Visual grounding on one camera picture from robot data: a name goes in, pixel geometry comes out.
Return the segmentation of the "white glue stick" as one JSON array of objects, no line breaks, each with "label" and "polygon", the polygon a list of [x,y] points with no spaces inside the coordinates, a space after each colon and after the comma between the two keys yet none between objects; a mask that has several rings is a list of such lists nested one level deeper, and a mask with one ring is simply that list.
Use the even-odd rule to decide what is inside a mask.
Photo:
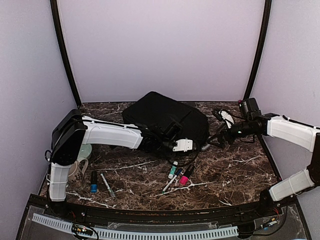
[{"label": "white glue stick", "polygon": [[173,164],[171,165],[171,169],[170,169],[170,172],[168,174],[168,178],[169,179],[172,179],[174,177],[174,174],[176,172],[177,166],[178,166],[178,162],[174,161]]}]

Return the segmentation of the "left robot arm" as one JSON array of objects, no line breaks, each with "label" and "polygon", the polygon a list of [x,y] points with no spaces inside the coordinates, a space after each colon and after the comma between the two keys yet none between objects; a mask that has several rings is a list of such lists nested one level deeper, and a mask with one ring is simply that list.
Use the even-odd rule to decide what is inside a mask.
[{"label": "left robot arm", "polygon": [[154,151],[173,149],[175,142],[160,137],[144,125],[120,124],[93,119],[72,109],[52,131],[51,164],[48,196],[51,210],[60,218],[71,213],[65,203],[66,187],[71,166],[78,159],[82,145],[109,145],[129,149]]}]

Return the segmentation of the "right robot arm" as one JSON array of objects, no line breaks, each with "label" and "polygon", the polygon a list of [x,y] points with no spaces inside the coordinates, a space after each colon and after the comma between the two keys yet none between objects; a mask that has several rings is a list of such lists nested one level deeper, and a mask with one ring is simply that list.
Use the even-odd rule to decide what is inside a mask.
[{"label": "right robot arm", "polygon": [[255,205],[255,213],[266,217],[275,208],[274,202],[286,197],[309,191],[320,185],[320,128],[298,122],[284,115],[275,113],[262,114],[255,98],[247,98],[238,102],[241,115],[240,122],[235,123],[235,116],[224,109],[214,109],[213,115],[225,126],[216,131],[208,139],[210,145],[223,149],[236,139],[249,135],[264,135],[285,140],[298,145],[312,153],[311,162],[289,178],[280,181],[263,191],[260,202]]}]

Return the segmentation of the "black student bag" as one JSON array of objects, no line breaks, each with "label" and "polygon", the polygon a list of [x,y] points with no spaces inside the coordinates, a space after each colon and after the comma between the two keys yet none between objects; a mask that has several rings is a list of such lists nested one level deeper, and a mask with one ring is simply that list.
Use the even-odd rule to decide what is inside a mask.
[{"label": "black student bag", "polygon": [[197,147],[207,144],[209,122],[197,108],[151,91],[122,111],[125,124],[137,126],[143,136],[140,150],[147,151],[150,140],[191,139]]}]

